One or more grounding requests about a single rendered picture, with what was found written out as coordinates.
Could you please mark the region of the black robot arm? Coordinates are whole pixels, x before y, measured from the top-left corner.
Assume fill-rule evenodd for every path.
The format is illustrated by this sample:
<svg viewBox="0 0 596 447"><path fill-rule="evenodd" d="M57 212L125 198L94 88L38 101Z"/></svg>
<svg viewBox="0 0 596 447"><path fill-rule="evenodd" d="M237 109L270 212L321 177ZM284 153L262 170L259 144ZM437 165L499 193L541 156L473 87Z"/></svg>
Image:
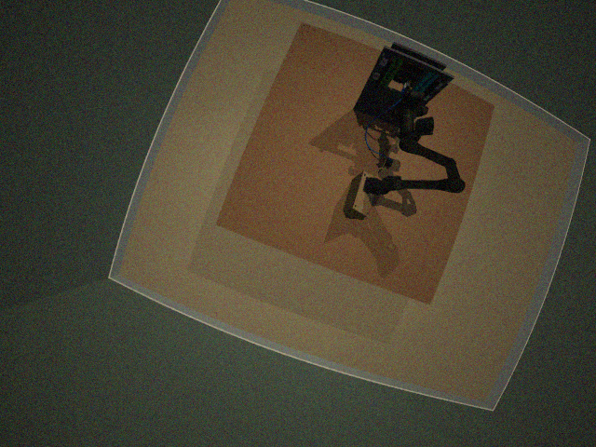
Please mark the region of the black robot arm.
<svg viewBox="0 0 596 447"><path fill-rule="evenodd" d="M428 112L427 106L414 105L414 115L421 117ZM414 124L415 123L415 124ZM374 177L366 177L363 185L363 191L367 194L386 195L389 191L402 189L427 189L427 190L441 190L452 193L461 193L466 186L465 182L460 178L456 162L454 159L444 156L438 152L430 150L418 143L421 135L433 135L434 118L426 117L420 118L415 122L412 119L400 121L400 132L395 133L400 139L399 148L410 154L420 155L446 168L448 179L438 181L418 180L408 181L402 180L401 176L387 176L382 181Z"/></svg>

